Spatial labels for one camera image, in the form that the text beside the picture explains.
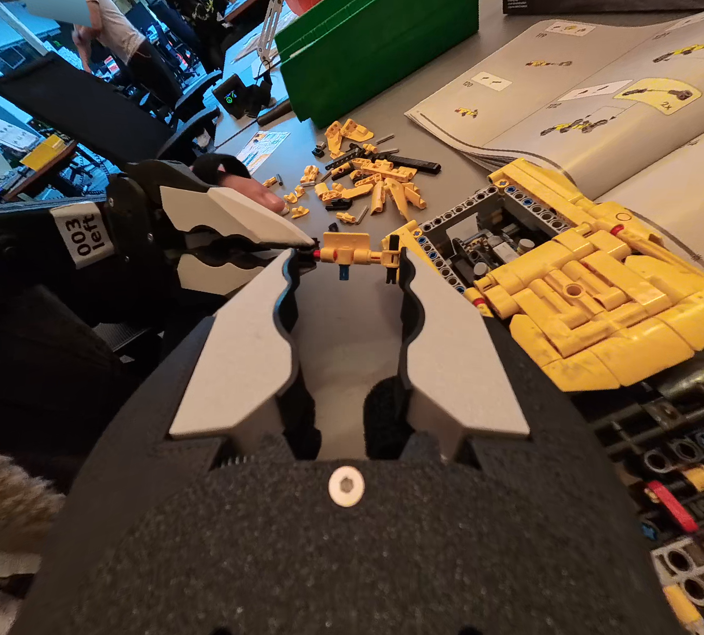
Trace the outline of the pile of yellow brick pieces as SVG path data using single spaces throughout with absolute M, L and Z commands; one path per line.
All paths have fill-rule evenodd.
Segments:
M 441 165 L 405 157 L 397 149 L 381 150 L 372 142 L 373 136 L 352 119 L 328 126 L 313 155 L 328 155 L 330 161 L 304 169 L 298 185 L 282 196 L 285 206 L 280 214 L 305 217 L 310 212 L 306 198 L 316 198 L 346 225 L 359 225 L 366 215 L 382 214 L 387 208 L 394 208 L 409 223 L 414 209 L 427 208 L 415 179 L 419 174 L 438 176 Z

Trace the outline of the fleece-lined jacket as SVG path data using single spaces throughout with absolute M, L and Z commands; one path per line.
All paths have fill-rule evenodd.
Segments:
M 1 456 L 1 578 L 35 574 L 66 496 Z

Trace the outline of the open instruction booklet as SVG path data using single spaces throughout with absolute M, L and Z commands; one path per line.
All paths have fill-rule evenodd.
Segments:
M 625 205 L 703 266 L 703 14 L 535 23 L 406 116 L 489 172 L 517 158 Z

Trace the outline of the yellow brick car model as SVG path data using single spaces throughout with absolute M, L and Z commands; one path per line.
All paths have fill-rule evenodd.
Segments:
M 670 607 L 703 633 L 703 271 L 632 210 L 523 158 L 382 240 L 501 320 L 616 466 Z

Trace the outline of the grey desk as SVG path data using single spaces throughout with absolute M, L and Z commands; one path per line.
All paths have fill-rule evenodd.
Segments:
M 421 131 L 414 133 L 420 138 L 419 143 L 408 140 L 403 134 L 401 143 L 392 144 L 392 147 L 400 146 L 400 155 L 439 161 L 441 165 L 438 176 L 419 174 L 415 179 L 427 208 L 414 209 L 412 219 L 423 223 L 483 189 L 489 183 L 488 176 L 498 170 L 489 172 L 464 153 L 419 128 Z M 292 188 L 294 177 L 303 174 L 304 166 L 314 163 L 313 156 L 304 155 L 303 146 L 296 143 L 297 137 L 293 131 L 282 149 L 253 175 L 256 181 L 262 182 L 264 176 L 282 169 L 286 188 L 271 190 L 280 198 Z M 305 205 L 310 209 L 308 215 L 299 219 L 290 215 L 286 218 L 311 238 L 319 238 L 318 248 L 321 248 L 327 226 L 334 219 L 333 213 L 326 211 L 316 198 L 306 198 Z M 394 208 L 387 208 L 382 214 L 367 215 L 364 225 L 340 223 L 339 232 L 369 234 L 373 250 L 380 251 L 382 240 L 406 224 Z M 399 281 L 395 285 L 386 284 L 386 270 L 378 264 L 353 265 L 348 281 L 339 280 L 336 264 L 315 261 L 313 264 L 314 271 L 301 273 L 301 287 L 296 291 L 300 316 L 292 336 L 305 386 L 315 401 L 315 426 L 322 436 L 316 459 L 366 460 L 365 399 L 377 384 L 396 375 L 402 329 L 402 292 Z M 586 424 L 589 436 L 593 436 L 568 394 L 561 391 L 523 351 L 502 321 L 480 314 L 528 421 L 529 440 L 539 439 L 539 420 L 531 402 L 544 409 L 548 421 L 557 422 L 562 437 L 566 437 L 568 421 L 573 419 L 579 426 Z

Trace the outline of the black office chair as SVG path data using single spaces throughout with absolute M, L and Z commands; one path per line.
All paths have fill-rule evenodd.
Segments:
M 1 96 L 119 166 L 145 160 L 192 164 L 195 138 L 204 131 L 215 136 L 219 114 L 204 108 L 180 130 L 172 129 L 56 52 L 2 76 Z

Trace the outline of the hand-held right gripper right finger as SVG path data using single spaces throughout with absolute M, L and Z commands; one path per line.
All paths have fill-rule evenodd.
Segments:
M 436 440 L 442 460 L 466 460 L 476 438 L 529 440 L 481 314 L 411 251 L 400 253 L 399 288 L 398 367 L 365 399 L 367 457 L 396 460 L 421 433 Z

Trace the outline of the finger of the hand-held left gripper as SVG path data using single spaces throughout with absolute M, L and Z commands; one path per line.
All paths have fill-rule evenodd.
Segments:
M 316 240 L 292 221 L 228 188 L 207 191 L 161 186 L 161 203 L 171 225 L 184 235 L 185 252 L 314 249 Z
M 295 248 L 264 254 L 236 255 L 233 262 L 218 266 L 207 264 L 194 254 L 184 254 L 177 265 L 177 276 L 183 289 L 233 296 L 244 287 L 251 287 L 247 296 L 273 298 L 286 288 L 284 267 L 298 253 Z

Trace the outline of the printed paper sheet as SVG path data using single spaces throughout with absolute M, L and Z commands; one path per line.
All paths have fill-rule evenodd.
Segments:
M 257 131 L 250 141 L 237 153 L 250 175 L 272 155 L 289 137 L 286 131 Z

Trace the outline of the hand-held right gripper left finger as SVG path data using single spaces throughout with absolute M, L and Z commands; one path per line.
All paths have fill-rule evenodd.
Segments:
M 318 457 L 315 401 L 292 336 L 299 284 L 299 252 L 289 248 L 217 311 L 171 439 L 220 437 L 252 455 L 265 435 L 275 435 L 296 459 Z

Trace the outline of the green plastic bin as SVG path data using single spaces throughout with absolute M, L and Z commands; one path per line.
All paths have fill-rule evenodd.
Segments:
M 276 38 L 291 108 L 325 128 L 479 25 L 479 0 L 323 0 Z

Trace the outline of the person's left hand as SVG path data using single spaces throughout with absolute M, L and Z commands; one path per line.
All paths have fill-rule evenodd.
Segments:
M 253 179 L 247 167 L 232 155 L 201 155 L 190 169 L 206 184 L 235 190 L 275 214 L 281 215 L 286 209 L 286 202 Z

